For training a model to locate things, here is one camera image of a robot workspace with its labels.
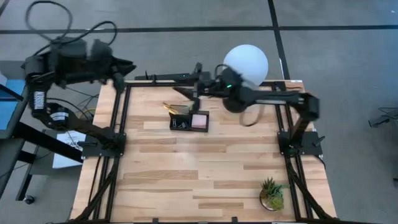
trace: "black desk organizer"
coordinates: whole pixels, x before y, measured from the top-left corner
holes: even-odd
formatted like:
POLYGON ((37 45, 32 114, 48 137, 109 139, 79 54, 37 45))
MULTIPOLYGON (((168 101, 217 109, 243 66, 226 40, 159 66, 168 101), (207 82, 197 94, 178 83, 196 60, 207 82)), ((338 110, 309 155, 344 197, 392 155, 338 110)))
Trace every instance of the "black desk organizer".
POLYGON ((195 114, 199 115, 206 115, 206 128, 193 128, 192 127, 192 116, 194 114, 172 114, 170 115, 170 130, 176 131, 196 131, 196 132, 203 132, 207 133, 209 130, 209 111, 198 111, 195 114), (175 119, 176 125, 173 126, 173 119, 175 119), (186 128, 181 127, 182 123, 187 124, 186 128))

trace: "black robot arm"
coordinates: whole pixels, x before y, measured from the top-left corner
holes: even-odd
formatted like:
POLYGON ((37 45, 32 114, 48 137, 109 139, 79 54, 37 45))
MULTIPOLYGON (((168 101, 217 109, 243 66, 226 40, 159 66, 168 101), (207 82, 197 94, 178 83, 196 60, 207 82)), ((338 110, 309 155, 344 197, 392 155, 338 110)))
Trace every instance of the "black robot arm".
POLYGON ((70 38, 56 39, 50 50, 25 60, 22 68, 29 89, 28 102, 32 116, 46 127, 57 131, 75 130, 97 139, 104 149, 117 149, 120 134, 111 128, 100 128, 76 117, 68 108, 47 102, 47 92, 52 84, 62 88, 81 82, 99 81, 106 84, 112 79, 116 91, 124 90, 124 77, 135 69, 133 62, 112 56, 108 44, 95 40, 91 55, 87 57, 86 42, 82 39, 68 42, 70 38))

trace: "black metal frame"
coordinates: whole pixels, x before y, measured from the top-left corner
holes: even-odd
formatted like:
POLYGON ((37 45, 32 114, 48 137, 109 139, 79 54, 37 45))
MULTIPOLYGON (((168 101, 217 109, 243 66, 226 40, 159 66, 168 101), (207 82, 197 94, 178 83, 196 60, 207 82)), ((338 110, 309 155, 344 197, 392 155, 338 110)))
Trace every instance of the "black metal frame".
POLYGON ((83 162, 81 151, 78 149, 75 149, 64 142, 58 141, 22 122, 18 122, 16 124, 12 135, 14 138, 25 139, 26 141, 42 146, 51 152, 60 154, 61 156, 65 156, 74 161, 83 162))
MULTIPOLYGON (((126 88, 126 94, 124 97, 124 105, 123 105, 122 116, 121 116, 121 125, 120 125, 120 129, 119 129, 120 133, 124 132, 126 118, 127 118, 128 104, 129 104, 129 100, 130 100, 130 93, 131 93, 132 87, 154 87, 154 86, 156 86, 156 87, 162 87, 162 86, 172 87, 172 86, 193 86, 193 85, 189 85, 189 84, 185 84, 185 83, 177 83, 177 82, 158 82, 158 83, 157 82, 147 82, 147 83, 126 83, 126 86, 127 86, 127 88, 126 88)), ((270 86, 272 88, 272 90, 274 90, 274 91, 277 91, 277 88, 280 89, 281 91, 286 91, 285 82, 263 82, 263 83, 261 83, 261 86, 270 86)), ((111 119, 112 127, 114 127, 114 122, 116 120, 116 112, 118 110, 119 101, 120 101, 120 94, 116 95, 116 99, 115 99, 113 115, 112 115, 112 119, 111 119)), ((289 107, 289 105, 286 105, 285 107, 286 107, 285 110, 286 110, 287 121, 289 124, 289 129, 292 129, 293 119, 292 119, 290 107, 289 107)), ((276 111, 277 122, 278 122, 278 126, 279 126, 279 132, 283 132, 283 131, 285 131, 285 129, 284 129, 284 123, 283 123, 283 119, 282 119, 282 112, 280 110, 280 105, 275 105, 275 111, 276 111)), ((292 161, 291 161, 290 157, 285 155, 284 158, 285 158, 286 170, 287 170, 288 180, 289 180, 289 185, 290 185, 290 193, 292 195, 292 203, 293 203, 293 209, 294 209, 294 215, 295 215, 296 221, 303 222, 305 220, 306 222, 309 222, 309 223, 310 222, 334 223, 335 222, 334 220, 313 219, 312 207, 310 206, 309 200, 311 200, 313 204, 314 204, 314 202, 316 203, 316 201, 315 201, 315 199, 313 199, 313 197, 310 195, 310 193, 307 190, 307 184, 305 181, 303 165, 302 165, 300 155, 298 154, 295 156, 298 174, 296 174, 292 168, 292 161), (306 218, 302 218, 301 214, 300 214, 299 200, 298 200, 297 191, 295 188, 296 184, 303 193, 305 209, 306 209, 306 214, 307 214, 306 218)), ((104 190, 107 188, 107 186, 110 185, 110 190, 109 190, 109 195, 108 195, 108 200, 107 200, 107 205, 106 205, 106 213, 105 213, 105 220, 108 222, 110 222, 111 212, 112 212, 112 207, 113 207, 113 198, 115 195, 119 159, 120 159, 119 157, 115 157, 115 159, 114 159, 114 164, 113 164, 113 167, 110 172, 110 173, 112 173, 111 174, 112 176, 110 178, 109 178, 110 175, 108 175, 108 177, 105 178, 106 172, 104 171, 104 170, 108 170, 108 163, 105 166, 103 166, 103 170, 101 171, 101 178, 103 178, 104 181, 100 182, 100 185, 98 188, 98 191, 100 193, 96 194, 94 196, 94 198, 102 197, 104 190)), ((93 216, 93 220, 91 220, 91 221, 97 221, 97 220, 99 222, 104 221, 103 219, 100 219, 100 220, 98 219, 98 215, 100 212, 100 203, 101 203, 101 200, 99 200, 96 205, 95 215, 93 216)), ((87 222, 87 220, 75 221, 75 223, 86 223, 86 222, 87 222)))

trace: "white sphere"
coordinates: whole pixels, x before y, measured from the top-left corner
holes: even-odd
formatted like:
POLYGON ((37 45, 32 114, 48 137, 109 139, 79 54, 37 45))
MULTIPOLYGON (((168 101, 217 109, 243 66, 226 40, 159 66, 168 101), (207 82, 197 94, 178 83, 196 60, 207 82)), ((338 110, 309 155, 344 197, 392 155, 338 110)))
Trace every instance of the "white sphere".
POLYGON ((267 56, 261 49, 249 44, 239 45, 230 50, 224 58, 224 64, 249 81, 244 84, 251 88, 259 86, 268 73, 267 56))

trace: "wooden table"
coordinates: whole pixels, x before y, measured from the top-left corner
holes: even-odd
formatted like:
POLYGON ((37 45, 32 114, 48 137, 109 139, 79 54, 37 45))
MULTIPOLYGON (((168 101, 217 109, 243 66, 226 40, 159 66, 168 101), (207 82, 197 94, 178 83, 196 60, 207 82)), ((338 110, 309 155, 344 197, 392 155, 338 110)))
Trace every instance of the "wooden table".
MULTIPOLYGON (((303 89, 302 82, 286 81, 286 85, 303 89)), ((94 124, 109 126, 114 98, 112 85, 103 86, 94 124)), ((273 177, 278 183, 287 183, 276 137, 275 106, 267 105, 260 122, 247 128, 239 125, 238 114, 223 108, 220 99, 204 98, 201 110, 210 112, 209 132, 190 133, 169 129, 170 118, 162 102, 188 104, 171 87, 131 89, 127 146, 119 165, 112 222, 151 222, 156 217, 161 222, 230 222, 231 217, 241 222, 294 220, 289 189, 284 189, 285 208, 279 212, 265 210, 258 198, 264 179, 273 177)), ((123 103, 119 105, 118 121, 122 107, 123 103)), ((247 122, 255 119, 258 108, 248 108, 247 122)), ((335 216, 323 165, 313 156, 302 156, 302 160, 309 191, 327 213, 335 216)), ((87 206, 96 161, 84 161, 71 218, 87 206)), ((104 217, 107 196, 100 218, 104 217)), ((305 217, 302 194, 298 197, 305 217)))

